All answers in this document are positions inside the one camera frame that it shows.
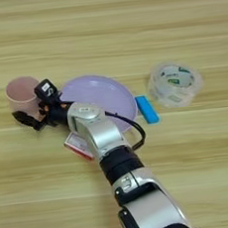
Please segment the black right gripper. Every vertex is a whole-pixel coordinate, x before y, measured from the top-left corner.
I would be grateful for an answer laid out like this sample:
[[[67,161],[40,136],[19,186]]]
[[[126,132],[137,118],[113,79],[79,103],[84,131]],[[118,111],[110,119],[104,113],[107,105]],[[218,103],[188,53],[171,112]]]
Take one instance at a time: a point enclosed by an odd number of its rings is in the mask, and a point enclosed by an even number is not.
[[[67,121],[67,110],[70,108],[71,102],[62,102],[52,105],[45,105],[40,103],[40,110],[43,119],[38,121],[35,117],[30,116],[26,112],[15,111],[12,115],[13,117],[23,125],[28,125],[33,129],[39,131],[44,128],[44,126],[57,126],[57,125],[68,125]]]

